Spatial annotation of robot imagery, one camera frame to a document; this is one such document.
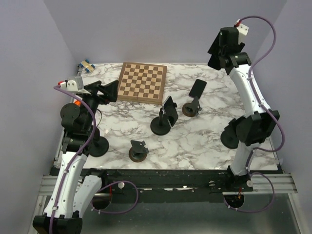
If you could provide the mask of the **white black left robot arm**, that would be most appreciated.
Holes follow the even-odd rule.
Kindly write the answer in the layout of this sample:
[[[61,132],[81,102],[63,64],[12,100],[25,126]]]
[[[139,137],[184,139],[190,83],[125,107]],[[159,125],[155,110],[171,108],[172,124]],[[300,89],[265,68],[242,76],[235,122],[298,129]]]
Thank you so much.
[[[76,102],[65,104],[60,111],[64,128],[60,169],[48,205],[43,214],[34,217],[33,227],[39,234],[79,234],[88,204],[96,192],[108,187],[106,178],[89,175],[77,189],[88,156],[102,156],[109,149],[108,140],[100,135],[95,113],[99,105],[117,101],[118,80],[106,85],[65,80],[54,89]]]

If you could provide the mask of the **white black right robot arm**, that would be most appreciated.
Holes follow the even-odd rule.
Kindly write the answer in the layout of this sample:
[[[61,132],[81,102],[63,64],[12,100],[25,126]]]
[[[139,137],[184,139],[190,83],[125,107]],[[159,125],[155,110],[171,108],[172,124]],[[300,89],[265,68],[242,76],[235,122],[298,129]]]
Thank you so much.
[[[208,66],[226,71],[238,90],[245,111],[243,116],[232,119],[220,136],[225,147],[236,150],[224,179],[224,185],[230,191],[250,180],[248,168],[253,150],[271,135],[280,118],[279,112],[272,110],[263,98],[252,74],[252,62],[242,51],[245,46],[242,40],[247,32],[247,27],[223,27],[208,50],[211,55]]]

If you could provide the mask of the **black phone with purple edge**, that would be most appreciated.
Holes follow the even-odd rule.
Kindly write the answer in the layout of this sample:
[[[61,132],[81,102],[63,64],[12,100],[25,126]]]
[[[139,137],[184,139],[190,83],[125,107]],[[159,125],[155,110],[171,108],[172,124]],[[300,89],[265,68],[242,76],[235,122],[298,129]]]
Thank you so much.
[[[200,99],[206,85],[207,85],[206,81],[203,81],[201,79],[196,79],[191,90],[190,90],[190,92],[189,92],[189,97],[191,97],[191,98],[197,97],[198,99]]]

